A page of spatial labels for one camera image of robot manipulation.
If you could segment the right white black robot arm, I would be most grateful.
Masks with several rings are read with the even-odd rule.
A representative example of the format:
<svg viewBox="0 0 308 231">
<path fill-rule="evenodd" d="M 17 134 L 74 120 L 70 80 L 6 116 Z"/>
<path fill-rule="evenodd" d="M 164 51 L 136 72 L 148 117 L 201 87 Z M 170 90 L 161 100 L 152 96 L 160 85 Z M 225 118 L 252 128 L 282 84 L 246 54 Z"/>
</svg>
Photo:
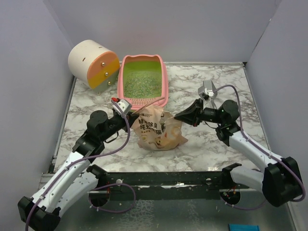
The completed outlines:
<svg viewBox="0 0 308 231">
<path fill-rule="evenodd" d="M 237 124 L 239 116 L 238 104 L 233 100 L 226 100 L 219 109 L 212 109 L 205 108 L 203 101 L 198 99 L 176 114 L 175 119 L 194 127 L 201 122 L 216 123 L 218 139 L 244 154 L 258 167 L 259 170 L 255 171 L 235 163 L 223 168 L 221 183 L 225 188 L 237 184 L 248 186 L 263 193 L 265 199 L 275 207 L 303 200 L 306 191 L 296 160 L 292 157 L 283 158 L 256 143 Z"/>
</svg>

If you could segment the beige cat litter bag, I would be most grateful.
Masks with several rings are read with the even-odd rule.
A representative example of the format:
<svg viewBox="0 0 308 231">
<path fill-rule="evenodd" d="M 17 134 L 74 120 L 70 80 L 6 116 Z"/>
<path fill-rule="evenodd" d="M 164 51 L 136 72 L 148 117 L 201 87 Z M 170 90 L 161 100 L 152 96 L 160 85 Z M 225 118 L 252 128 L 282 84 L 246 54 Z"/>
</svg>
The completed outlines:
<svg viewBox="0 0 308 231">
<path fill-rule="evenodd" d="M 131 128 L 139 137 L 138 146 L 145 150 L 168 151 L 188 141 L 181 132 L 182 122 L 155 105 L 163 99 L 158 98 L 133 112 L 137 119 Z"/>
</svg>

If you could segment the clear plastic litter scoop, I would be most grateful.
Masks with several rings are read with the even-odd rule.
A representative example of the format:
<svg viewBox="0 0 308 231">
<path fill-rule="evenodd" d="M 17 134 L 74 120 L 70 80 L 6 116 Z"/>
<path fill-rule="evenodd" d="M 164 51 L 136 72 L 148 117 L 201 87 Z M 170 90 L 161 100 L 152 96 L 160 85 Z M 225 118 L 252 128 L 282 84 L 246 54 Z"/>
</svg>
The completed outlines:
<svg viewBox="0 0 308 231">
<path fill-rule="evenodd" d="M 212 99 L 205 101 L 202 97 L 202 93 L 203 93 L 204 89 L 212 90 L 214 92 L 215 96 Z M 198 95 L 202 99 L 204 107 L 210 107 L 210 108 L 213 108 L 213 109 L 217 108 L 216 105 L 215 105 L 215 102 L 214 102 L 215 98 L 217 97 L 217 92 L 215 92 L 215 90 L 216 90 L 216 87 L 215 87 L 212 80 L 204 80 L 203 81 L 202 86 L 198 89 Z"/>
</svg>

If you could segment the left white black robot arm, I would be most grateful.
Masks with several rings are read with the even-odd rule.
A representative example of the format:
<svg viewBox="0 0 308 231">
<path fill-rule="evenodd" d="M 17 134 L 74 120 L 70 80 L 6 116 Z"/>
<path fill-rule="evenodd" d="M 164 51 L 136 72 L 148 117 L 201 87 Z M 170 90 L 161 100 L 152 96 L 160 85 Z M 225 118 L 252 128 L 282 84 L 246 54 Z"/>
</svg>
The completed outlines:
<svg viewBox="0 0 308 231">
<path fill-rule="evenodd" d="M 105 141 L 121 129 L 130 132 L 130 127 L 138 118 L 129 112 L 120 115 L 114 112 L 108 118 L 105 111 L 95 111 L 87 121 L 87 129 L 76 141 L 72 152 L 52 178 L 30 198 L 22 197 L 18 202 L 21 220 L 25 229 L 53 231 L 59 225 L 64 213 L 87 191 L 101 190 L 106 185 L 106 177 L 100 173 L 88 172 L 80 177 L 90 164 L 101 155 Z"/>
</svg>

